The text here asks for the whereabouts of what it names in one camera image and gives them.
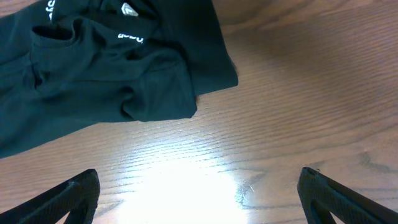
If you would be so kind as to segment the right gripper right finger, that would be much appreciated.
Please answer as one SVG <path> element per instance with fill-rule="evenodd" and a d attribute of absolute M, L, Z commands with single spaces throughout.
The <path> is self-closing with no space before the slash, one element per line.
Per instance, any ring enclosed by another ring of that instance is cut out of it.
<path fill-rule="evenodd" d="M 397 224 L 397 212 L 351 190 L 329 177 L 304 167 L 297 191 L 308 223 Z"/>

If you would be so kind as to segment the black polo shirt with logo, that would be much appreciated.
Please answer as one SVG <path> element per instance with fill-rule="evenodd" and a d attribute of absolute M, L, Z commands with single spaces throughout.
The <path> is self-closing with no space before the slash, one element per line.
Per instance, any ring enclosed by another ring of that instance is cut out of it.
<path fill-rule="evenodd" d="M 211 1 L 37 1 L 1 18 L 1 157 L 237 84 Z"/>

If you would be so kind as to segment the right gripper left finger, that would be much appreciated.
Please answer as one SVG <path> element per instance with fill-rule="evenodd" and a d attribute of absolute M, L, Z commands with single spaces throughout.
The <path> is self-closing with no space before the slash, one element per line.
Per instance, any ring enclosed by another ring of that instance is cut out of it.
<path fill-rule="evenodd" d="M 88 169 L 1 214 L 1 223 L 91 224 L 98 206 L 100 181 Z"/>

